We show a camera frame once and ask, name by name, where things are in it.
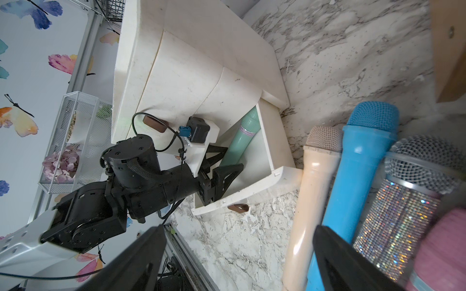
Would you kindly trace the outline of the rhinestone silver microphone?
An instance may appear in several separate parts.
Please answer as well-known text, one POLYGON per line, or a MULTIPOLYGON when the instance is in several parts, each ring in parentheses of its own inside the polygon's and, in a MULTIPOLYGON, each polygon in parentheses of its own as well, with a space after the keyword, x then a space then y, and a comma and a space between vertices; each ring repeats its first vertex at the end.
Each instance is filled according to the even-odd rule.
POLYGON ((416 135, 385 155, 385 179, 353 247, 379 271, 400 282, 442 198, 466 178, 466 155, 451 142, 416 135))

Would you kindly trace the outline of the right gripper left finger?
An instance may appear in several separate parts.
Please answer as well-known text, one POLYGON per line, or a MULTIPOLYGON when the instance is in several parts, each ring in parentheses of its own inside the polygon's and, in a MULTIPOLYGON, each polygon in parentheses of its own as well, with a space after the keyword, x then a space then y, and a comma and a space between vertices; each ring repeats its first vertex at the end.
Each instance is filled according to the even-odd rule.
POLYGON ((166 248, 162 225, 152 227, 78 289, 80 291, 154 291, 166 248))

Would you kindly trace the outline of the pink toy microphone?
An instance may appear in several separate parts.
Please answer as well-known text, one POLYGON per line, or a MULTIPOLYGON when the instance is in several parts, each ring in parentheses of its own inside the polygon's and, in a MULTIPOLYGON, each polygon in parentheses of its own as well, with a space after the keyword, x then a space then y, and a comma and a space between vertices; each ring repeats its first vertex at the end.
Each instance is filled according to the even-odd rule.
POLYGON ((415 258, 408 291, 466 289, 466 210, 453 209, 429 231, 415 258))

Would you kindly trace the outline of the wooden rolling pin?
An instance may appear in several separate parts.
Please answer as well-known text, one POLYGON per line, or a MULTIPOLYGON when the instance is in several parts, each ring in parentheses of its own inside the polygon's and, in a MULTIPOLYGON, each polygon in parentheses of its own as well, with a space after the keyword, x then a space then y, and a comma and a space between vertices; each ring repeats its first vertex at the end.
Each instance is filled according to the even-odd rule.
POLYGON ((303 146, 303 175, 282 276, 284 291, 304 291, 313 235, 322 221, 330 183, 342 153, 341 129, 315 126, 303 146))

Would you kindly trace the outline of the white bottom drawer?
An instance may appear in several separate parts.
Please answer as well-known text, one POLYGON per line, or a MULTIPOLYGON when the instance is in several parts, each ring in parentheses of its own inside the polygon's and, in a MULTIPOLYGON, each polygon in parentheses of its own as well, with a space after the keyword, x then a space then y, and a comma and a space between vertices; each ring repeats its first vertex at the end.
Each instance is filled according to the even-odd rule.
POLYGON ((299 189, 303 170, 294 163, 279 109, 264 99, 256 109, 261 130, 240 159, 244 170, 216 202, 205 206, 195 194, 193 215, 225 213, 237 204, 252 207, 299 189))

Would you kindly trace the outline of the white plastic drawer cabinet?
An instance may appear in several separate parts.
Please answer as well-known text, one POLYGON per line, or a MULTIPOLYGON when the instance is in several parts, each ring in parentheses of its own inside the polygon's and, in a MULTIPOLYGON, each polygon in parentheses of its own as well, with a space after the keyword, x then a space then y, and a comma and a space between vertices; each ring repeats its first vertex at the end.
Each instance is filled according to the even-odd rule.
POLYGON ((147 112, 227 131, 261 99, 289 107, 272 46, 220 1, 127 1, 115 63, 113 142, 147 112))

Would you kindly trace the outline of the blue toy microphone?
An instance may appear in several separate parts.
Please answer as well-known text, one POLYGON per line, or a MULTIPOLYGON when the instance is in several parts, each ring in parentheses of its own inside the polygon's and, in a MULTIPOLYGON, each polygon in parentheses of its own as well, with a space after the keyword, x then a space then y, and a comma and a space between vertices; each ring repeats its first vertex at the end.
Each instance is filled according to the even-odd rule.
POLYGON ((395 105, 366 101, 343 127, 342 157, 322 224, 352 242, 377 168, 398 139, 395 105))

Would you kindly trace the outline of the mint green toy microphone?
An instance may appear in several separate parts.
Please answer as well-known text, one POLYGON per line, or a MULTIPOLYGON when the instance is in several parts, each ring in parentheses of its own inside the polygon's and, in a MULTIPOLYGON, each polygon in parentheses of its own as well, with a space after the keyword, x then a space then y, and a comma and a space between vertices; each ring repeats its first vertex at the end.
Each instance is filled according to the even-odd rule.
POLYGON ((227 152, 225 153, 221 166, 237 164, 249 146, 252 139, 261 129, 260 118, 257 108, 253 107, 242 119, 239 130, 236 132, 227 152))

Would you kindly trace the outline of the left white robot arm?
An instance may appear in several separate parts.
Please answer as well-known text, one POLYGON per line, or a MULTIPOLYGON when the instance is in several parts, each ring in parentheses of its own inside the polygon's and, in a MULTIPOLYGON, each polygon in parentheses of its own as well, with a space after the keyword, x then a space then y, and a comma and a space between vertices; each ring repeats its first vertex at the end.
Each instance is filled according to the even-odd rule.
POLYGON ((100 164, 107 180, 66 195, 51 210, 1 241, 1 289, 35 279, 49 266, 85 253, 127 230, 129 219, 143 224, 165 207, 176 209, 192 194, 205 201, 221 197, 243 172, 242 164, 217 166, 224 147, 210 145, 198 174, 182 162, 161 170, 151 137, 139 134, 105 150, 100 164))

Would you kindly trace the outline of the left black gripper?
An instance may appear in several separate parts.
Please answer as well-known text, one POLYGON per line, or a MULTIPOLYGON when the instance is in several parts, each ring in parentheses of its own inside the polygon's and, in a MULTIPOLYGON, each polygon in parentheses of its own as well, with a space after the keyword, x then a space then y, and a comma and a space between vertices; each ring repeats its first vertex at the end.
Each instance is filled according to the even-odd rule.
POLYGON ((172 205, 172 209, 162 219, 166 219, 192 194, 199 194, 203 205, 218 201, 232 182, 244 170, 243 164, 210 167, 220 161, 226 153, 225 147, 210 145, 211 158, 204 158, 201 169, 195 178, 186 163, 169 170, 160 170, 155 151, 147 158, 132 158, 125 162, 129 173, 125 175, 125 201, 131 218, 140 223, 162 208, 172 205))

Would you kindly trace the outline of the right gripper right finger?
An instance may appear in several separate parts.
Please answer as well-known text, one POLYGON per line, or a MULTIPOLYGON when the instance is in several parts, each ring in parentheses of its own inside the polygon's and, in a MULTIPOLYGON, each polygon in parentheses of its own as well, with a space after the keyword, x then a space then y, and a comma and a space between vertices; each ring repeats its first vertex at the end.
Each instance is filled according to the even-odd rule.
POLYGON ((318 225, 313 238, 324 291, 402 291, 327 226, 318 225))

